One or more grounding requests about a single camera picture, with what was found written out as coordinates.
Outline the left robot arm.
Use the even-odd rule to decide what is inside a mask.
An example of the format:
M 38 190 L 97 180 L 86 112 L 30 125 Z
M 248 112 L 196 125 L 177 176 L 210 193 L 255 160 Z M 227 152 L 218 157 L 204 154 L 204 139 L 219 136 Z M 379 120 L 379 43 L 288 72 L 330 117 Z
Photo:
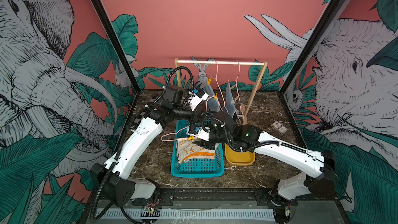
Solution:
M 193 121 L 195 108 L 207 97 L 198 84 L 192 84 L 185 100 L 185 90 L 165 84 L 163 92 L 142 108 L 131 119 L 139 121 L 128 139 L 121 138 L 116 152 L 103 164 L 96 163 L 90 170 L 96 195 L 90 210 L 90 222 L 95 223 L 113 206 L 122 208 L 131 199 L 156 197 L 155 183 L 147 179 L 129 180 L 138 159 L 149 144 L 172 121 Z

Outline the white orange lion towel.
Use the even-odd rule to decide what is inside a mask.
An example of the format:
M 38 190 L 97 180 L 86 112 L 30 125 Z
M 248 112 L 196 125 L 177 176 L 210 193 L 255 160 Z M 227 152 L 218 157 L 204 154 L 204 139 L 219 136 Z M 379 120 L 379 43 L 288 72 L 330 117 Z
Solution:
M 203 148 L 196 144 L 200 139 L 194 138 L 192 142 L 184 141 L 186 138 L 178 138 L 176 143 L 179 164 L 187 163 L 192 159 L 214 159 L 215 151 Z

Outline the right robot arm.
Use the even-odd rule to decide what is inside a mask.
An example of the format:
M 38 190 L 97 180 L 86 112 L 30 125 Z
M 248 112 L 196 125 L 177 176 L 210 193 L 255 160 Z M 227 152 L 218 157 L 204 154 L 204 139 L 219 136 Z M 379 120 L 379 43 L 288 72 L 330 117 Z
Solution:
M 319 152 L 295 146 L 253 125 L 239 125 L 224 112 L 204 116 L 200 126 L 187 133 L 200 139 L 198 145 L 206 149 L 226 144 L 233 151 L 265 155 L 300 170 L 298 175 L 277 182 L 270 192 L 275 199 L 287 201 L 309 194 L 325 199 L 336 197 L 335 154 L 329 150 Z

